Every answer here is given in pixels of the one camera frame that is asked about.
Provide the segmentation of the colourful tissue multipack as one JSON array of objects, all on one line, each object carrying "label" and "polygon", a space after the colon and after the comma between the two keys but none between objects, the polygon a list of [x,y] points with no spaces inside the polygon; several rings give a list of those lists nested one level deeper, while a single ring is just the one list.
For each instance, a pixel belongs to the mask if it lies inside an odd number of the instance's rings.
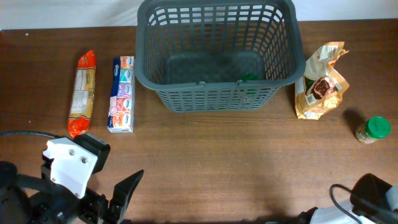
[{"label": "colourful tissue multipack", "polygon": [[107,129],[111,133],[134,132],[134,62],[134,56],[113,59],[113,84],[107,122]]}]

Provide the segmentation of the green lid jar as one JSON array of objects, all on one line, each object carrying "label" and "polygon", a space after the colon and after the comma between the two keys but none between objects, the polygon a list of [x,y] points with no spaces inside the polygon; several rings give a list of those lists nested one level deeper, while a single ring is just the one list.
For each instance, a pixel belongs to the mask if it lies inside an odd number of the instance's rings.
[{"label": "green lid jar", "polygon": [[[258,80],[258,76],[253,73],[247,73],[245,76],[241,78],[242,82],[247,82],[249,80]],[[244,101],[252,100],[256,95],[256,89],[250,89],[247,91],[246,96],[244,97]]]},{"label": "green lid jar", "polygon": [[391,125],[386,118],[375,116],[356,128],[356,139],[364,144],[371,144],[385,138],[391,132]]}]

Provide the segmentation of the orange snack bag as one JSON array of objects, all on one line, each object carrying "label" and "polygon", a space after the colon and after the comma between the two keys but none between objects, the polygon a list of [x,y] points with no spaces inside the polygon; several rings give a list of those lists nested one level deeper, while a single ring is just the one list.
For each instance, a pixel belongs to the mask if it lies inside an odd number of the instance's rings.
[{"label": "orange snack bag", "polygon": [[295,111],[298,119],[319,120],[335,109],[349,83],[334,68],[348,51],[344,42],[328,42],[306,61],[303,77],[295,82]]}]

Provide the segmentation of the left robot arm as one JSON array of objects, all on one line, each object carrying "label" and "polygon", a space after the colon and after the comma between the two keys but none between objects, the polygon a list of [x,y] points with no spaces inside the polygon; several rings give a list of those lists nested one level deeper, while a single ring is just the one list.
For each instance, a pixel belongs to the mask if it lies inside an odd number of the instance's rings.
[{"label": "left robot arm", "polygon": [[144,171],[117,183],[107,200],[87,185],[103,169],[110,145],[91,134],[49,138],[40,177],[1,162],[1,223],[122,223]]}]

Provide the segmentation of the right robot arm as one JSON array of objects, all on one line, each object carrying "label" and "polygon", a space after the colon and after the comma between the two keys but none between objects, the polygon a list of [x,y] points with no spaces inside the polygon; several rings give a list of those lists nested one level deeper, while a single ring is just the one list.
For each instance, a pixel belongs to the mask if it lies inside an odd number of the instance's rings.
[{"label": "right robot arm", "polygon": [[352,189],[341,184],[329,188],[333,205],[314,207],[280,223],[301,224],[397,224],[397,186],[374,174],[365,174]]}]

